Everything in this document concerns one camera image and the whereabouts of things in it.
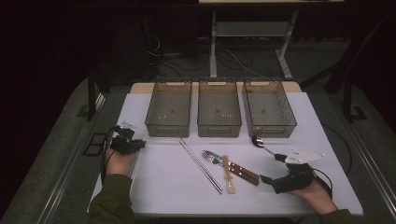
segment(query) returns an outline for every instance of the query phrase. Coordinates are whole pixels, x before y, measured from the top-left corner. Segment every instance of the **olive green sleeve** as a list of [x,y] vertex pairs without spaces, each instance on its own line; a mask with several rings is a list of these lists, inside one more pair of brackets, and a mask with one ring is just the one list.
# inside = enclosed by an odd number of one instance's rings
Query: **olive green sleeve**
[[359,220],[353,217],[347,209],[338,210],[319,217],[321,224],[359,224]]
[[102,190],[90,204],[89,224],[134,223],[130,187],[132,179],[125,175],[108,175]]

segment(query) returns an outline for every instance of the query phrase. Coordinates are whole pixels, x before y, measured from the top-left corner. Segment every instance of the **metal spoon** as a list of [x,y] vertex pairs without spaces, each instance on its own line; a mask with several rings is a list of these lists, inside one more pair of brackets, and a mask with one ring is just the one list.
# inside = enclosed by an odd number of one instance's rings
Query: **metal spoon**
[[254,146],[264,148],[267,152],[271,153],[272,155],[275,155],[274,152],[272,152],[270,149],[264,146],[264,142],[259,136],[253,136],[251,138],[251,142],[253,143]]

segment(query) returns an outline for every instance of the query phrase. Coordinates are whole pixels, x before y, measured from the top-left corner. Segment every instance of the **knife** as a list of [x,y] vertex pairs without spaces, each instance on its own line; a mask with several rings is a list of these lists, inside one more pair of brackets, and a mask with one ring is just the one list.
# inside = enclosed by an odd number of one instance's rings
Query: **knife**
[[[218,164],[220,166],[223,166],[222,164],[222,157],[219,156],[218,154],[211,152],[211,151],[207,151],[204,150],[204,153],[208,156],[213,157],[217,162],[212,161],[212,164]],[[245,169],[244,167],[232,162],[232,161],[228,161],[229,164],[229,170],[231,173],[238,175],[239,177],[242,177],[243,179],[245,179],[246,181],[250,182],[251,184],[258,186],[259,185],[259,176],[254,174],[253,172]]]

